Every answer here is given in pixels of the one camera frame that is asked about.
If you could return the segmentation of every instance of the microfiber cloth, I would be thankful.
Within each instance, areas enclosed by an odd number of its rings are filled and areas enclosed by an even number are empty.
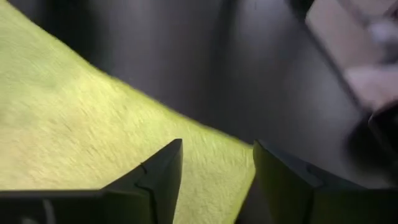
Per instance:
[[[251,146],[103,74],[0,0],[0,190],[99,189],[175,138],[174,223],[232,223],[254,177]]]

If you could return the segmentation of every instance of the black plastic object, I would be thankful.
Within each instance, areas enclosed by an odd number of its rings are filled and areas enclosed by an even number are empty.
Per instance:
[[[398,223],[396,189],[365,189],[259,141],[253,153],[275,224]]]
[[[99,190],[0,192],[0,223],[173,222],[182,173],[182,140]]]
[[[374,112],[368,127],[389,159],[398,161],[398,101]]]

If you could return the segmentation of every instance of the dark table surface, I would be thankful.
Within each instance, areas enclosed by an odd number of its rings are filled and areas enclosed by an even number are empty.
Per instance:
[[[11,2],[93,65],[180,113],[357,184],[393,184],[365,156],[363,138],[351,140],[363,112],[286,2]]]

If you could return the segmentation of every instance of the yellow-green towel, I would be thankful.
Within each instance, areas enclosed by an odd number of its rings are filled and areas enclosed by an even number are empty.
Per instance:
[[[175,138],[175,223],[231,223],[254,177],[251,147],[92,67],[0,0],[0,189],[98,189]]]

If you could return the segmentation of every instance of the black table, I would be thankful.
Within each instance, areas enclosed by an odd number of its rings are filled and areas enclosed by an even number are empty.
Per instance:
[[[12,0],[93,65],[204,124],[261,138],[366,187],[393,185],[351,140],[363,112],[280,0]]]

